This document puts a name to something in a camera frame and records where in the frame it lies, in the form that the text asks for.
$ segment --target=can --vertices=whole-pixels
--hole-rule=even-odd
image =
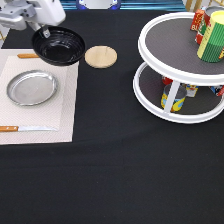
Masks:
[[[201,23],[198,27],[198,32],[197,32],[197,35],[195,37],[195,41],[198,43],[198,44],[201,44],[201,41],[203,39],[203,36],[205,34],[205,30],[208,26],[208,23],[210,21],[210,17],[212,15],[213,12],[216,12],[216,11],[222,11],[224,10],[224,7],[222,6],[210,6],[210,7],[207,7],[205,9],[205,12],[202,16],[202,20],[201,20]]]
[[[201,23],[201,20],[202,20],[202,16],[204,14],[205,10],[202,10],[202,9],[198,9],[195,14],[194,14],[194,18],[192,20],[192,23],[191,23],[191,30],[195,30],[195,31],[198,31],[198,28],[199,28],[199,25]]]
[[[216,96],[222,96],[223,93],[224,93],[224,86],[223,85],[219,85],[219,86],[209,86],[209,88],[212,90],[212,92]]]
[[[167,77],[165,77],[165,76],[162,76],[162,81],[163,81],[163,83],[164,83],[165,85],[169,85],[170,83],[173,82],[172,79],[169,79],[169,78],[167,78]]]
[[[186,90],[187,90],[187,96],[195,97],[195,95],[198,91],[198,86],[187,84]]]
[[[224,47],[224,11],[216,11],[205,31],[205,35],[197,51],[198,57],[206,62],[218,62],[223,59]]]
[[[170,92],[171,84],[165,86],[162,99],[161,99],[161,106],[165,108],[166,101],[168,98],[168,94]],[[171,108],[171,112],[179,111],[181,107],[183,106],[184,100],[187,95],[187,90],[183,86],[179,86],[179,89],[177,91],[177,95],[175,97],[175,100],[173,102],[173,106]]]

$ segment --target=wooden coaster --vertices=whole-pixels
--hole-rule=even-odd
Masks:
[[[117,53],[107,46],[95,46],[86,52],[85,60],[94,68],[108,68],[117,61]]]

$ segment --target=utensil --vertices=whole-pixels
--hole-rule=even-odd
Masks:
[[[57,131],[57,129],[45,126],[0,126],[0,132],[16,131]]]
[[[85,53],[85,42],[72,30],[49,27],[50,37],[43,36],[42,28],[32,37],[35,53],[45,62],[55,66],[68,66],[79,61]]]
[[[49,72],[32,70],[14,77],[7,86],[7,95],[19,105],[36,105],[50,99],[57,86],[56,78]]]
[[[37,54],[18,54],[18,58],[39,58]]]

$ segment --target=black table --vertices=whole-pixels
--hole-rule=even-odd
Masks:
[[[81,60],[72,143],[0,147],[1,223],[223,224],[224,114],[176,124],[133,92],[141,29],[165,13],[67,12],[61,26],[118,61],[98,70]],[[31,48],[32,34],[10,31],[3,48]]]

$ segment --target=metal plate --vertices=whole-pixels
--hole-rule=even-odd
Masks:
[[[57,90],[56,78],[41,70],[32,70],[14,77],[7,86],[7,95],[15,103],[31,106],[43,103]]]

